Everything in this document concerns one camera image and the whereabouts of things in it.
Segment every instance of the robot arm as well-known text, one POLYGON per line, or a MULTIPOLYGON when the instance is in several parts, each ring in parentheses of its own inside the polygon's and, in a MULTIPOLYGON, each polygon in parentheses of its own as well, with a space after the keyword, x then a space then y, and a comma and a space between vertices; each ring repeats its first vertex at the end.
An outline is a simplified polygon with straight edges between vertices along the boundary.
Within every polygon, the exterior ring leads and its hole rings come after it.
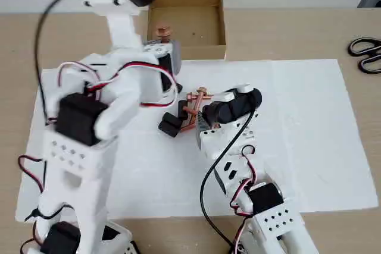
POLYGON ((106 55, 92 54, 58 69, 58 88, 48 99, 52 120, 43 135, 45 187, 32 212, 38 245, 29 254, 137 253, 131 233, 107 221, 106 199, 119 131, 141 105, 169 106, 177 96, 173 43, 144 48, 133 27, 138 7, 152 1, 83 0, 107 17, 113 47, 106 55), (63 205, 74 210, 78 227, 60 222, 63 205))
MULTIPOLYGON (((261 104, 261 93, 249 85, 228 92, 234 94, 233 100, 213 102, 197 118, 199 147, 213 161, 238 132, 248 113, 261 104), (211 128, 215 123, 220 123, 220 128, 211 128)), ((277 178, 258 157, 253 134, 248 126, 214 172, 231 201, 230 207, 236 215, 245 217, 234 254, 238 253, 238 245, 246 251, 241 253, 248 254, 318 253, 292 198, 282 193, 277 178)))

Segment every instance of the copper part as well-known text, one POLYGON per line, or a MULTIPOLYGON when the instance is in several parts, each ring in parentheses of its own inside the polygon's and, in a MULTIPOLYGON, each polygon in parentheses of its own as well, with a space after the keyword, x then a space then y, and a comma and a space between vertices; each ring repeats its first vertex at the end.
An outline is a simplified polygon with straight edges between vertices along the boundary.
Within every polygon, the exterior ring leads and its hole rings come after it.
POLYGON ((169 43, 171 41, 172 29, 169 25, 159 25, 156 29, 156 35, 161 39, 161 43, 169 43))
POLYGON ((190 114, 192 114, 192 115, 197 115, 197 111, 192 109, 192 108, 190 108, 190 107, 188 107, 188 106, 184 106, 183 110, 188 112, 188 113, 190 113, 190 114))
POLYGON ((184 127, 181 127, 180 132, 188 131, 195 127, 196 127, 196 123, 188 124, 188 125, 185 125, 184 127))
MULTIPOLYGON (((200 87, 197 90, 197 92, 198 92, 198 96, 197 96, 197 99, 196 99, 195 106, 193 108, 193 110, 195 110, 196 112, 200 109, 202 98, 204 97, 204 94, 206 94, 207 89, 204 88, 204 87, 200 87)), ((189 124, 193 124, 194 122, 196 122, 196 115, 192 115, 192 117, 190 118, 189 124)))
MULTIPOLYGON (((197 100, 197 97, 198 97, 198 95, 196 95, 196 94, 194 94, 194 93, 188 93, 187 95, 186 95, 186 100, 187 101, 195 101, 195 100, 197 100)), ((213 95, 208 95, 208 94, 205 94, 203 97, 202 97, 202 100, 203 101, 209 101, 209 100, 211 100, 212 99, 212 97, 213 97, 213 95)))

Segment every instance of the scissors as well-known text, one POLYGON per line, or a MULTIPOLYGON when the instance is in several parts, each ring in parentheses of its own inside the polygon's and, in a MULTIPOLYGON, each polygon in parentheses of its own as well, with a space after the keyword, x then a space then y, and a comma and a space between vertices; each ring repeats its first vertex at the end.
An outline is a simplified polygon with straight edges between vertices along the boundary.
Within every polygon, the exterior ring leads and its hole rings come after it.
POLYGON ((381 68, 371 69, 367 67, 368 64, 370 64, 371 62, 381 60, 381 40, 376 38, 370 38, 370 37, 361 37, 361 38, 355 39, 353 42, 349 44, 348 53, 353 57, 368 55, 367 58, 362 59, 358 63, 358 68, 363 73, 366 73, 366 74, 380 74, 381 73, 381 68), (369 43, 369 44, 372 44, 372 46, 358 51, 354 49, 354 46, 358 43, 369 43))

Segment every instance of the copper bolt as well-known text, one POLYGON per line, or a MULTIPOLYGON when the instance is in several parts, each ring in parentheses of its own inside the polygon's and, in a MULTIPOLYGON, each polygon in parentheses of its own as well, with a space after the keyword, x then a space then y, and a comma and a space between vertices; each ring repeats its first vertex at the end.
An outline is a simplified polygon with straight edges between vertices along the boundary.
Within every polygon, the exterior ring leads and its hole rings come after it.
MULTIPOLYGON (((212 96, 213 95, 208 95, 208 94, 206 94, 206 95, 204 95, 203 97, 202 97, 202 100, 203 101, 209 101, 209 100, 211 100, 212 99, 212 96)), ((193 93, 188 93, 187 95, 186 95, 186 100, 187 101, 195 101, 195 100, 197 100, 197 97, 198 97, 198 95, 196 95, 196 94, 193 94, 193 93)))
MULTIPOLYGON (((195 110, 195 111, 198 111, 200 109, 202 98, 204 97, 204 94, 206 94, 207 89, 201 86, 197 90, 197 92, 198 92, 198 96, 197 96, 197 99, 196 99, 195 106, 193 108, 193 110, 195 110)), ((190 118, 189 124, 193 124, 194 122, 196 122, 196 115, 192 115, 192 117, 190 118)))
POLYGON ((190 108, 190 107, 188 107, 188 106, 184 106, 183 110, 186 111, 187 113, 192 114, 192 115, 197 115, 197 111, 192 109, 192 108, 190 108))
POLYGON ((156 35, 161 39, 161 43, 169 43, 171 41, 172 29, 168 25, 157 27, 156 35))

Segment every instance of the mounting hole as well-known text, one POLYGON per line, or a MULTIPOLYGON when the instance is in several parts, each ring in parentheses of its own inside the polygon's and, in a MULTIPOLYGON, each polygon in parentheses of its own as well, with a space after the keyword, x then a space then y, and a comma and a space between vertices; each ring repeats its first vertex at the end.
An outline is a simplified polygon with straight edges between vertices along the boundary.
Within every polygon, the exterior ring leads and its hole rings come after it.
POLYGON ((233 180, 235 175, 236 175, 236 173, 237 173, 236 170, 231 171, 230 174, 229 174, 229 180, 233 180))
POLYGON ((224 171, 227 171, 230 168, 231 165, 232 165, 231 162, 227 162, 225 167, 224 167, 224 171))

